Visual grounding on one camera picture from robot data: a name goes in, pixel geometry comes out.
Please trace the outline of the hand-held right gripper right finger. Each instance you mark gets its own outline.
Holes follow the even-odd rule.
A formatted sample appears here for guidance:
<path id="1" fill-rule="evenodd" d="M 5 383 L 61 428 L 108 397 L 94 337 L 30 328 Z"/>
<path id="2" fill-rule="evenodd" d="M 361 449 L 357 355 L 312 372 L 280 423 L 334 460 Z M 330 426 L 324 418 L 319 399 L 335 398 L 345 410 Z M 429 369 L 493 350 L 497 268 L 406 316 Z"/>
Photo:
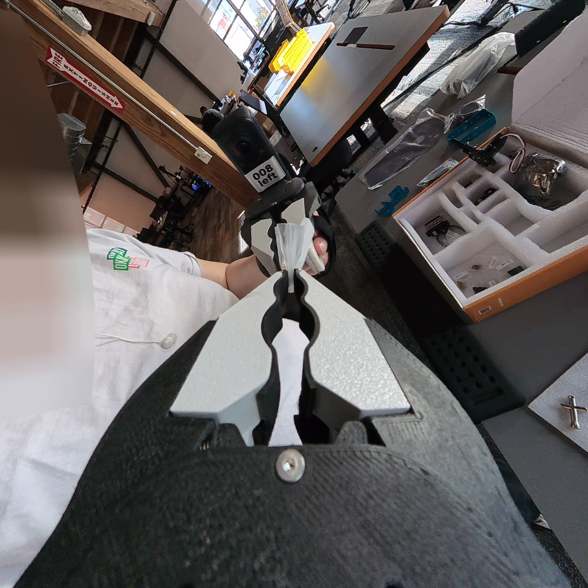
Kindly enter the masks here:
<path id="1" fill-rule="evenodd" d="M 349 421 L 403 415 L 409 401 L 364 315 L 305 272 L 295 273 L 300 328 L 309 339 L 299 415 L 339 431 Z"/>

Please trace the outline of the small clear plastic bag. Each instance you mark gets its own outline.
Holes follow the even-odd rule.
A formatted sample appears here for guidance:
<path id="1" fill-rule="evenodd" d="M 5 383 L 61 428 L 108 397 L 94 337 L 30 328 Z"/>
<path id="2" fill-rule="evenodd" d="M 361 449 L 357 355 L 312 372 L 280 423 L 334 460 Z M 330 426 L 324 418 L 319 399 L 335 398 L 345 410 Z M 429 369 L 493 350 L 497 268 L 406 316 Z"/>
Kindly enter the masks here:
<path id="1" fill-rule="evenodd" d="M 299 224 L 280 223 L 275 227 L 279 270 L 288 273 L 288 292 L 295 291 L 295 271 L 301 269 L 312 246 L 313 225 L 308 218 Z"/>

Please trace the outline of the blue metal bracket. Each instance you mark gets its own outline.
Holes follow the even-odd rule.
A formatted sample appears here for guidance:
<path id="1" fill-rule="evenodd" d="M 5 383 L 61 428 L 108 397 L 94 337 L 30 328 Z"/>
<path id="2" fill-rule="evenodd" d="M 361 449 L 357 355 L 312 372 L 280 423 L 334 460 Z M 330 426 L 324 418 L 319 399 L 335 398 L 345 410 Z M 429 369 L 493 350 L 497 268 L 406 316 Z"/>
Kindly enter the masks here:
<path id="1" fill-rule="evenodd" d="M 381 202 L 381 207 L 375 210 L 379 217 L 391 217 L 398 206 L 398 204 L 408 195 L 409 188 L 397 185 L 388 194 L 388 200 Z"/>

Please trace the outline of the grey desk with slot cutout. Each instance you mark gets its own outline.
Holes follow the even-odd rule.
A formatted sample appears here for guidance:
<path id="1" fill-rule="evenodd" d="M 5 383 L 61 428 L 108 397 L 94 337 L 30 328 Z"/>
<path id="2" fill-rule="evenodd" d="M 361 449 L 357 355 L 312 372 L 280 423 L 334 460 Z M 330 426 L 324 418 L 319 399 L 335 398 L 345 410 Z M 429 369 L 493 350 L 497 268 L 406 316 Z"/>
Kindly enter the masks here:
<path id="1" fill-rule="evenodd" d="M 305 160 L 316 166 L 449 19 L 446 5 L 347 21 L 281 110 Z"/>

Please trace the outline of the metal cross wrench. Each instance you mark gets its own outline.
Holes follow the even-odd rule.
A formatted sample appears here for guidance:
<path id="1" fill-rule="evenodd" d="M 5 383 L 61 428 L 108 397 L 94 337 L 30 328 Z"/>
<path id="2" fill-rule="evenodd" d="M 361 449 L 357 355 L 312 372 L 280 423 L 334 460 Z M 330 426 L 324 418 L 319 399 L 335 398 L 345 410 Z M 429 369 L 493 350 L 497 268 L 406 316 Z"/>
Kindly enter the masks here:
<path id="1" fill-rule="evenodd" d="M 587 413 L 586 406 L 580 406 L 577 403 L 576 396 L 569 394 L 566 402 L 560 403 L 560 408 L 567 410 L 570 418 L 570 427 L 574 430 L 580 429 L 579 414 Z"/>

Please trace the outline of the white earbud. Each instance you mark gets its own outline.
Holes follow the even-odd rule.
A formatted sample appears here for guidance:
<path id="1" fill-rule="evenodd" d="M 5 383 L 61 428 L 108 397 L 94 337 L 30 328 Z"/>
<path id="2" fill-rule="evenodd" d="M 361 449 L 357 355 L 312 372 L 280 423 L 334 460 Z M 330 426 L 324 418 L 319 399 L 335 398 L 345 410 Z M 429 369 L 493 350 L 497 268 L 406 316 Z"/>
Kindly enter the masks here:
<path id="1" fill-rule="evenodd" d="M 161 340 L 158 340 L 158 341 L 133 340 L 133 339 L 128 339 L 126 337 L 116 336 L 113 334 L 95 334 L 95 337 L 100 337 L 102 339 L 109 339 L 109 340 L 114 340 L 114 341 L 121 341 L 121 342 L 125 342 L 125 343 L 136 344 L 136 345 L 158 345 L 162 349 L 169 349 L 169 348 L 173 347 L 174 345 L 176 345 L 176 342 L 178 341 L 178 335 L 175 333 L 169 333 L 169 334 L 165 335 Z"/>

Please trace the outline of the black electronic box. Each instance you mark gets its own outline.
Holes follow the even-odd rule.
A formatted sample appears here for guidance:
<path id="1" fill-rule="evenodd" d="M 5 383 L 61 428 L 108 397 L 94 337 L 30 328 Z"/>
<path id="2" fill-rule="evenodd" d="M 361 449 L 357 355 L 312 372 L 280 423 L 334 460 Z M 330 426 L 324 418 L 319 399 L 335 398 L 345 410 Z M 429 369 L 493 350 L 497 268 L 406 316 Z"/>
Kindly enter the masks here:
<path id="1" fill-rule="evenodd" d="M 545 11 L 515 33 L 517 56 L 522 57 L 547 40 L 554 33 L 561 31 L 582 13 L 563 13 Z"/>

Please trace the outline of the silver foil bag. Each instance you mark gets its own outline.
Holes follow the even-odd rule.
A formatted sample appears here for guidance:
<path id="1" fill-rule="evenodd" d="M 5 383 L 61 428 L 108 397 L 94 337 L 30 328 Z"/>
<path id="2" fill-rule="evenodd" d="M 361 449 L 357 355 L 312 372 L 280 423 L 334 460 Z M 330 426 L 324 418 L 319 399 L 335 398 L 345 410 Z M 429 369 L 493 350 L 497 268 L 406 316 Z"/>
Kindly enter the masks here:
<path id="1" fill-rule="evenodd" d="M 556 210 L 563 206 L 560 200 L 552 197 L 555 180 L 568 167 L 562 158 L 531 153 L 525 156 L 519 165 L 519 187 L 523 198 L 531 205 L 547 210 Z"/>

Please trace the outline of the metal conduit with junction box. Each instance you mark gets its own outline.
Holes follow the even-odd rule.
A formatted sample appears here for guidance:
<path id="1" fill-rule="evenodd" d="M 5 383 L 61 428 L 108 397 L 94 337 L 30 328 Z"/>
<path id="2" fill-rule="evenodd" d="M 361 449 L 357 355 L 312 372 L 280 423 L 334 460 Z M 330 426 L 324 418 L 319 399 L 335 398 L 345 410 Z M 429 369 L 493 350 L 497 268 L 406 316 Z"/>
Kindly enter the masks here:
<path id="1" fill-rule="evenodd" d="M 19 12 L 36 32 L 45 35 L 48 45 L 62 49 L 62 55 L 72 58 L 102 86 L 125 99 L 123 114 L 133 104 L 177 136 L 203 165 L 210 163 L 217 152 L 215 143 L 101 44 L 76 33 L 42 1 L 7 1 L 6 4 Z"/>

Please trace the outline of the stack of yellow bins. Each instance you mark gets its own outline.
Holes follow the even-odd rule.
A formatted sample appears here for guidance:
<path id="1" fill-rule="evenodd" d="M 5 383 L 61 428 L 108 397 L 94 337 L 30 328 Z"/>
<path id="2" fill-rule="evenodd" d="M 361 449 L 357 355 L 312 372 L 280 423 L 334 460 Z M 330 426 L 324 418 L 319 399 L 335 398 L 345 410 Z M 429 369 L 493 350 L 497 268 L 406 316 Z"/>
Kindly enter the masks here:
<path id="1" fill-rule="evenodd" d="M 272 74 L 284 71 L 293 75 L 313 49 L 313 40 L 306 29 L 301 29 L 291 40 L 285 40 L 269 63 Z"/>

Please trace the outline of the wooden post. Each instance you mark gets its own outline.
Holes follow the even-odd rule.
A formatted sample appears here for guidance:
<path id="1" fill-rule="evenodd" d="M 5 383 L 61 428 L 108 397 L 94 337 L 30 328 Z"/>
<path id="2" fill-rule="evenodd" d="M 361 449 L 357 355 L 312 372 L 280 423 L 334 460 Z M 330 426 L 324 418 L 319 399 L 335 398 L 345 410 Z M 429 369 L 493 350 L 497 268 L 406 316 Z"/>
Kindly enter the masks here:
<path id="1" fill-rule="evenodd" d="M 6 4 L 6 1 L 1 1 L 1 6 L 9 7 Z M 41 61 L 44 61 L 47 48 L 50 46 L 48 45 L 48 38 L 42 33 L 36 32 L 33 26 L 26 20 L 25 25 L 37 56 Z M 92 76 L 91 73 L 85 71 L 82 66 L 78 65 L 72 58 L 69 56 L 65 56 L 65 58 L 69 60 L 69 62 L 73 63 L 77 68 Z M 254 190 L 252 185 L 231 163 L 229 158 L 220 149 L 218 144 L 212 138 L 207 136 L 204 131 L 201 130 L 209 140 L 215 143 L 217 151 L 216 154 L 213 155 L 210 163 L 207 165 L 203 165 L 199 159 L 192 156 L 188 146 L 180 141 L 177 136 L 174 136 L 166 128 L 151 118 L 150 115 L 145 114 L 142 110 L 133 106 L 133 104 L 130 105 L 129 109 L 124 114 L 119 114 L 112 110 L 110 111 L 118 116 L 122 121 L 127 122 L 135 130 L 148 137 L 151 141 L 156 143 L 158 147 L 166 151 L 173 158 L 177 159 L 181 164 L 196 172 L 204 179 L 208 180 L 214 187 L 218 188 L 223 194 L 229 196 L 232 200 L 236 201 L 244 208 L 247 208 L 258 199 L 257 192 Z"/>

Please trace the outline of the person's left hand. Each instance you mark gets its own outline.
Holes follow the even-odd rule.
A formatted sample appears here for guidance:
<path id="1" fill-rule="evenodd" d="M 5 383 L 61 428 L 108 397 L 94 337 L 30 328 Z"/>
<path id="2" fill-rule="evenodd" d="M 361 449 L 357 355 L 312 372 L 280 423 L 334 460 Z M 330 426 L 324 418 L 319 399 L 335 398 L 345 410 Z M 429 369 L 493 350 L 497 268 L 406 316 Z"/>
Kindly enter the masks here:
<path id="1" fill-rule="evenodd" d="M 313 246 L 322 262 L 327 264 L 329 246 L 327 240 L 319 231 L 315 231 Z M 261 271 L 256 256 L 252 254 L 229 264 L 226 268 L 225 278 L 228 290 L 237 298 L 243 299 L 260 284 L 264 283 L 268 276 Z"/>

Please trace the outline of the pale grey sheet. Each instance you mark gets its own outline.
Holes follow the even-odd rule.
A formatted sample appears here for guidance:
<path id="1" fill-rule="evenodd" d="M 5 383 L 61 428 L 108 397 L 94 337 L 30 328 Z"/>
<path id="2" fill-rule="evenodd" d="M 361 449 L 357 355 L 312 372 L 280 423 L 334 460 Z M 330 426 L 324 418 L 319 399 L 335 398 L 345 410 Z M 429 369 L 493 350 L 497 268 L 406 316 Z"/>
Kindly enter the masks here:
<path id="1" fill-rule="evenodd" d="M 560 403 L 566 402 L 569 394 L 576 396 L 580 406 L 587 407 L 587 355 L 581 357 L 529 405 L 531 411 L 587 452 L 587 413 L 579 414 L 580 429 L 574 430 L 570 427 L 568 411 L 560 408 Z"/>

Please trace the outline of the black office chair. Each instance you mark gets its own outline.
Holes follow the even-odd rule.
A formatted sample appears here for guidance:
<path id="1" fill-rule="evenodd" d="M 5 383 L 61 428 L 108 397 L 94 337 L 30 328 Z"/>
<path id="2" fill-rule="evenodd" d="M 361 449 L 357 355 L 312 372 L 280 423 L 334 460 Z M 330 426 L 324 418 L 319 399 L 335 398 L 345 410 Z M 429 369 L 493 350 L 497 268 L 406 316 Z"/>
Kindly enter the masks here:
<path id="1" fill-rule="evenodd" d="M 317 191 L 322 194 L 328 187 L 331 187 L 341 172 L 349 166 L 352 159 L 352 147 L 347 138 L 342 138 L 313 168 L 314 180 L 312 182 Z"/>

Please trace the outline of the person's white shirt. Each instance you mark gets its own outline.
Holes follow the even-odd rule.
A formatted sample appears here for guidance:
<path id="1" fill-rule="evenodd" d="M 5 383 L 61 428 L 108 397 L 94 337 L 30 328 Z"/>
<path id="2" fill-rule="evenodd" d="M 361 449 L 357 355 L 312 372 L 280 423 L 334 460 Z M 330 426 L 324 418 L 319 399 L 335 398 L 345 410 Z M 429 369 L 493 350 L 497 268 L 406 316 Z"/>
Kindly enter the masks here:
<path id="1" fill-rule="evenodd" d="M 1 587 L 12 587 L 48 540 L 99 440 L 176 348 L 237 302 L 189 252 L 87 231 L 98 337 L 92 400 L 1 423 Z"/>

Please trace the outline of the silver air duct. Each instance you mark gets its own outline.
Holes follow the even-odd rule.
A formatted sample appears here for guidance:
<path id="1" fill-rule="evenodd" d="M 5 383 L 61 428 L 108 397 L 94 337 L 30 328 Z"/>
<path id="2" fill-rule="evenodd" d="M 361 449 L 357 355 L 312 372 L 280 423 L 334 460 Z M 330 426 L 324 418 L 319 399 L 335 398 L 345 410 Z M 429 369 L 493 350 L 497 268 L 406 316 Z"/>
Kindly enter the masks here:
<path id="1" fill-rule="evenodd" d="M 86 125 L 76 117 L 61 113 L 57 119 L 62 129 L 63 140 L 75 177 L 78 177 L 86 163 L 92 143 L 85 139 Z"/>

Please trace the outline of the window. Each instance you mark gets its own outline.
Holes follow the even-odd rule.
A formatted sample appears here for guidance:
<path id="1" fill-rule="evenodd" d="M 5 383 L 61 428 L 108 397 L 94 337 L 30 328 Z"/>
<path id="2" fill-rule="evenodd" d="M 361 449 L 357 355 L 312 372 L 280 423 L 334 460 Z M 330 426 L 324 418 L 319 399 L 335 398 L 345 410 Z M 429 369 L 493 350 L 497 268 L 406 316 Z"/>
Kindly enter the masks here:
<path id="1" fill-rule="evenodd" d="M 204 1 L 202 18 L 236 54 L 260 42 L 277 16 L 275 1 Z"/>

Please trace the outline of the crumpled plastic bag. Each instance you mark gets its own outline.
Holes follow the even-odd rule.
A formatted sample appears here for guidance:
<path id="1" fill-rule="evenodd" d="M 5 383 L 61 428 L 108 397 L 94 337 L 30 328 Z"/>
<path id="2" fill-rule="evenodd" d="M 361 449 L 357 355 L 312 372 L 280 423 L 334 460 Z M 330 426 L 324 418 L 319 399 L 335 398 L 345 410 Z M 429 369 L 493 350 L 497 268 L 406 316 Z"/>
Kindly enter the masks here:
<path id="1" fill-rule="evenodd" d="M 496 33 L 483 40 L 466 60 L 453 68 L 440 90 L 445 95 L 464 98 L 497 65 L 507 48 L 514 46 L 515 34 L 510 32 Z"/>

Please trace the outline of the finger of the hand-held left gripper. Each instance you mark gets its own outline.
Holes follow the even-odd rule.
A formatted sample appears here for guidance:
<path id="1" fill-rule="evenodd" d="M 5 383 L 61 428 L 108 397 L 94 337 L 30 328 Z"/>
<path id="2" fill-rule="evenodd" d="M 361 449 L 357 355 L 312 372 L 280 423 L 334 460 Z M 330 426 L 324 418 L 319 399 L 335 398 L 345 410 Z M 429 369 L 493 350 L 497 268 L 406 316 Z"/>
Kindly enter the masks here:
<path id="1" fill-rule="evenodd" d="M 281 219 L 287 224 L 302 224 L 305 227 L 311 226 L 314 231 L 313 222 L 308 217 L 305 210 L 305 201 L 303 198 L 292 202 L 281 212 Z"/>
<path id="2" fill-rule="evenodd" d="M 271 217 L 259 219 L 251 226 L 251 249 L 264 272 L 279 271 L 275 226 Z"/>

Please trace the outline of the black perforated desk pad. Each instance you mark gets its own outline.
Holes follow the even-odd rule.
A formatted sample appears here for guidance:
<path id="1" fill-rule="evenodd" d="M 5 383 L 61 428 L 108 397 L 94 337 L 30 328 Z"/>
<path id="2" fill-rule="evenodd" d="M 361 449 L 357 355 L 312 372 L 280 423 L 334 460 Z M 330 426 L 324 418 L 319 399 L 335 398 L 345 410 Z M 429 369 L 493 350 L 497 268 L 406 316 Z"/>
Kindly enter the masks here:
<path id="1" fill-rule="evenodd" d="M 525 405 L 525 395 L 465 326 L 421 338 L 435 372 L 474 423 Z"/>
<path id="2" fill-rule="evenodd" d="M 384 274 L 398 269 L 401 248 L 378 220 L 359 232 L 355 242 L 375 272 Z"/>

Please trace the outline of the white wall device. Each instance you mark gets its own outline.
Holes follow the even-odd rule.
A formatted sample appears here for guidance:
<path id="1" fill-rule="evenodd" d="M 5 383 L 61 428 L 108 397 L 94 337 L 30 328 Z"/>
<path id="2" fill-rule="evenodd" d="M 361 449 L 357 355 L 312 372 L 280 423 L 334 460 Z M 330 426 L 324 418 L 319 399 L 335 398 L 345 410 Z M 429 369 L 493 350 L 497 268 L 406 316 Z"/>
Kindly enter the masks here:
<path id="1" fill-rule="evenodd" d="M 61 19 L 78 35 L 86 36 L 92 31 L 90 21 L 85 17 L 83 12 L 75 6 L 64 6 L 61 9 Z"/>

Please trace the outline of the white desk with wooden edge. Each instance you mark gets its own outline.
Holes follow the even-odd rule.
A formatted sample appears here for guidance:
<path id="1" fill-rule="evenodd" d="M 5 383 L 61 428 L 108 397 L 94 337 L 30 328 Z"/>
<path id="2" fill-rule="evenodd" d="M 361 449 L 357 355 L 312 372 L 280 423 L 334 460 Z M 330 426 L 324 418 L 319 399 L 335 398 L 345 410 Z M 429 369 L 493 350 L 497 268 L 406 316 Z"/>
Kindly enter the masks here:
<path id="1" fill-rule="evenodd" d="M 265 87 L 265 95 L 268 97 L 271 105 L 275 108 L 282 105 L 290 92 L 293 91 L 296 83 L 301 81 L 303 74 L 310 71 L 311 63 L 315 57 L 319 55 L 320 49 L 323 48 L 329 35 L 334 30 L 334 22 L 306 26 L 304 27 L 304 30 L 307 32 L 313 43 L 312 48 L 307 52 L 304 60 L 291 74 L 280 71 L 279 73 L 272 75 Z"/>

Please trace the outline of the blue metal channel beam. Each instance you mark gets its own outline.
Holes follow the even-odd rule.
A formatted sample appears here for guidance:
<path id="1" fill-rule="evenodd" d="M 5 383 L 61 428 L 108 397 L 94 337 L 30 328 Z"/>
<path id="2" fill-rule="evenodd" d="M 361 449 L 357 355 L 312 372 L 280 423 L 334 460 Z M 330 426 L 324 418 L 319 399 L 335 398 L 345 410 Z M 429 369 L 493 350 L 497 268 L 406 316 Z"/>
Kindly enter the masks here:
<path id="1" fill-rule="evenodd" d="M 447 134 L 448 142 L 470 143 L 475 138 L 496 125 L 496 117 L 486 109 L 476 111 L 468 120 L 459 124 Z"/>

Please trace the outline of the flat clear plastic bag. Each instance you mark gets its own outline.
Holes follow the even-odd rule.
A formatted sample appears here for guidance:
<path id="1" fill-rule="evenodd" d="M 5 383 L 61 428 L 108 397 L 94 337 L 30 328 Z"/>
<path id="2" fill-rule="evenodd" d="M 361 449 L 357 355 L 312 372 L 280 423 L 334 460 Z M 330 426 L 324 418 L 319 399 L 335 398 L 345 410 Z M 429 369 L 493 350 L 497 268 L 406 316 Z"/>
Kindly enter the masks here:
<path id="1" fill-rule="evenodd" d="M 439 180 L 444 174 L 450 172 L 459 163 L 460 162 L 454 158 L 446 159 L 443 163 L 428 173 L 422 180 L 420 180 L 416 186 L 422 188 L 429 187 L 431 184 Z"/>

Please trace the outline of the red fire sign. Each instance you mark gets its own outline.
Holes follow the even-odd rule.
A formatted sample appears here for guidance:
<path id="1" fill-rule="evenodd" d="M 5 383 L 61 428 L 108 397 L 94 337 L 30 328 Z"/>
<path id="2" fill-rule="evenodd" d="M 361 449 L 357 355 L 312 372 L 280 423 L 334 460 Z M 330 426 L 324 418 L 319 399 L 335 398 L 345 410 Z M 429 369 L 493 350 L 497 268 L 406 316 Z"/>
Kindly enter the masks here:
<path id="1" fill-rule="evenodd" d="M 103 106 L 119 114 L 124 112 L 126 102 L 123 99 L 103 87 L 98 81 L 92 78 L 92 76 L 77 68 L 51 46 L 48 46 L 47 48 L 45 62 L 59 73 L 63 74 L 68 81 L 73 82 L 79 88 L 89 92 L 92 98 L 100 102 Z"/>

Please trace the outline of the large bag with black disc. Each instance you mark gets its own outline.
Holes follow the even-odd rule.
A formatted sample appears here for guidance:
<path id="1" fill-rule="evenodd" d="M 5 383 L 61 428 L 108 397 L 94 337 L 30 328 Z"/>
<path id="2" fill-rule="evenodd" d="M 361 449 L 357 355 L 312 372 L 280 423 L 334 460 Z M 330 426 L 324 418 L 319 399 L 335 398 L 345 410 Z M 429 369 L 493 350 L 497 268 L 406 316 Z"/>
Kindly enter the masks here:
<path id="1" fill-rule="evenodd" d="M 370 190 L 382 187 L 435 146 L 445 136 L 445 128 L 445 116 L 425 109 L 408 130 L 371 160 L 360 180 Z"/>

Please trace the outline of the cardboard kit box foam insert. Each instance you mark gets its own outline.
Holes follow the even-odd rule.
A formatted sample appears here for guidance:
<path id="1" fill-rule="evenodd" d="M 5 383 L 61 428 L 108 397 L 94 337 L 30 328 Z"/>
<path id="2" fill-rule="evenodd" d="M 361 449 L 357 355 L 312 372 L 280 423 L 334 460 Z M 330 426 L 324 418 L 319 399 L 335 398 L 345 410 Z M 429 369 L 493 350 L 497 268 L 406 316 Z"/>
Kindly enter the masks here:
<path id="1" fill-rule="evenodd" d="M 463 316 L 480 322 L 587 270 L 587 38 L 561 34 L 515 77 L 511 127 L 488 170 L 463 159 L 394 219 L 433 283 Z M 568 168 L 553 187 L 563 204 L 529 204 L 509 170 L 519 148 L 558 156 Z M 472 198 L 497 191 L 480 205 Z M 442 247 L 424 225 L 441 215 L 466 234 Z M 509 276 L 507 270 L 524 266 Z M 474 295 L 473 286 L 490 286 Z"/>

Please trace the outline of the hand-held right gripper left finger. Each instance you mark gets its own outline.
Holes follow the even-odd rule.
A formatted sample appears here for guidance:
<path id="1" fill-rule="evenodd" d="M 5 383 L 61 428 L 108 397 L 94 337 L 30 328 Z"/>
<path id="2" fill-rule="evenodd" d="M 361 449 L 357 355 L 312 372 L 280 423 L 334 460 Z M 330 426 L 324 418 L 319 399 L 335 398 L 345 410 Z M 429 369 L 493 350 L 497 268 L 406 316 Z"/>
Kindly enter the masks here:
<path id="1" fill-rule="evenodd" d="M 288 286 L 278 272 L 219 316 L 171 415 L 234 424 L 248 446 L 293 439 L 295 328 L 282 321 Z"/>

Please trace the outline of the clear bag with dark parts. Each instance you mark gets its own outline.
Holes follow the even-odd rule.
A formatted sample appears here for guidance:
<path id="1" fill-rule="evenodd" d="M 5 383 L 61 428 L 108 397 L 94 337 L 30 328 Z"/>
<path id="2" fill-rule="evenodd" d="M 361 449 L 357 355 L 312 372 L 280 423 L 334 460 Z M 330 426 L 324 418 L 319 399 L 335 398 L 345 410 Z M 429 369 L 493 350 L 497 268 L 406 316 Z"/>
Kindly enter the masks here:
<path id="1" fill-rule="evenodd" d="M 445 117 L 445 130 L 444 133 L 447 135 L 454 131 L 461 124 L 468 121 L 472 116 L 484 109 L 486 105 L 486 95 L 482 95 L 479 98 L 467 102 L 456 108 L 450 114 Z"/>

